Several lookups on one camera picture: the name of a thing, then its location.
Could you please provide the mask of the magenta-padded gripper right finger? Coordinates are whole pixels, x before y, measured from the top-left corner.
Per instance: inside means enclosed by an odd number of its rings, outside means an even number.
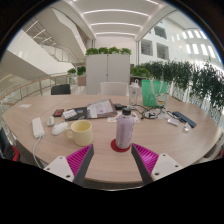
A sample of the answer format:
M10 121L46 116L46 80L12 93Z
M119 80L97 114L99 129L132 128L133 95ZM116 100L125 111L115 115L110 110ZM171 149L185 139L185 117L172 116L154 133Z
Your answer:
M182 169L167 153L157 153L133 143L131 153L135 159L144 185L159 180Z

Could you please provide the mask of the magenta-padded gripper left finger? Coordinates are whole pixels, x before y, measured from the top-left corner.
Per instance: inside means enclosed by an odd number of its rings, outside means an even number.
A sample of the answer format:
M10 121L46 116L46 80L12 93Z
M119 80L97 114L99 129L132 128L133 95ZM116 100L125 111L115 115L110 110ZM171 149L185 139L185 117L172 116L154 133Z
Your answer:
M44 170L82 186L93 155L94 147L90 144L67 157L58 156Z

